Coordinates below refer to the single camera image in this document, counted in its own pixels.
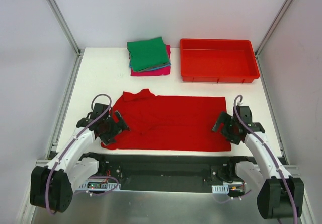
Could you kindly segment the red t-shirt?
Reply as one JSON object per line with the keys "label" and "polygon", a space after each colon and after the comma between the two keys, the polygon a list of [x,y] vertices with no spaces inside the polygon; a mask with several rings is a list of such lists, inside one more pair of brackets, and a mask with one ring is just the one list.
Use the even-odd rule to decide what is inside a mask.
{"label": "red t-shirt", "polygon": [[123,92],[113,106],[129,127],[108,150],[229,152],[231,144],[213,132],[226,111],[225,97],[163,96],[149,89]]}

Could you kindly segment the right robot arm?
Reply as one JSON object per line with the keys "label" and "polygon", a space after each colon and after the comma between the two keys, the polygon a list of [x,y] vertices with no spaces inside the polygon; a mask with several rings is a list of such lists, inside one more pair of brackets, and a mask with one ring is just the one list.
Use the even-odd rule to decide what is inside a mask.
{"label": "right robot arm", "polygon": [[232,157],[217,172],[217,178],[227,183],[244,181],[257,194],[257,208],[263,219],[292,218],[297,223],[302,214],[304,182],[293,177],[273,153],[263,126],[253,122],[249,106],[234,104],[233,115],[221,113],[212,130],[230,143],[243,143],[256,161]]}

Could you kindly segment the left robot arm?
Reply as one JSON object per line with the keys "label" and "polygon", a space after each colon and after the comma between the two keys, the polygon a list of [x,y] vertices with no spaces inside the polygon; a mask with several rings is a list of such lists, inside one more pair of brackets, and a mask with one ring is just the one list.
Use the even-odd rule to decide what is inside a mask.
{"label": "left robot arm", "polygon": [[45,166],[31,173],[30,204],[47,209],[50,214],[65,212],[77,188],[90,176],[102,178],[106,165],[91,157],[82,157],[86,149],[100,139],[105,145],[128,131],[120,112],[96,103],[90,113],[77,124],[63,149]]}

